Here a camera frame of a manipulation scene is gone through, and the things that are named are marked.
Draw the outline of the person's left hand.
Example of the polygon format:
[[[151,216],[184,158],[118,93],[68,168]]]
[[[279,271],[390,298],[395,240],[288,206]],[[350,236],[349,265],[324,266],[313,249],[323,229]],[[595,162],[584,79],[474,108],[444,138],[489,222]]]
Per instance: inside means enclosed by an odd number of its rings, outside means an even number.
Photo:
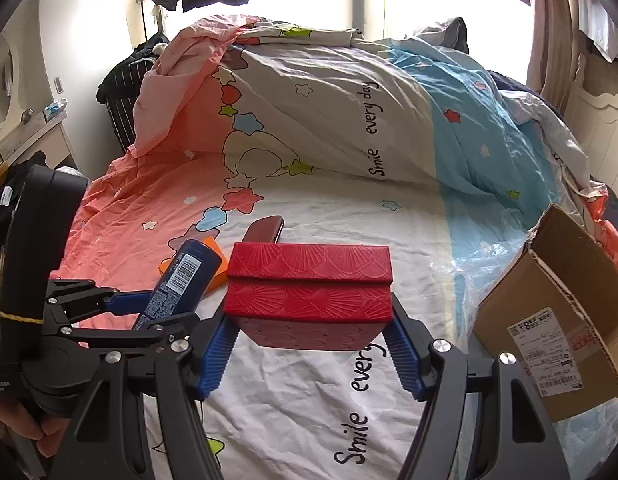
[[[39,452],[45,457],[57,453],[69,423],[69,419],[55,416],[37,422],[19,402],[0,398],[0,438],[5,437],[7,429],[13,430],[15,434],[36,442]]]

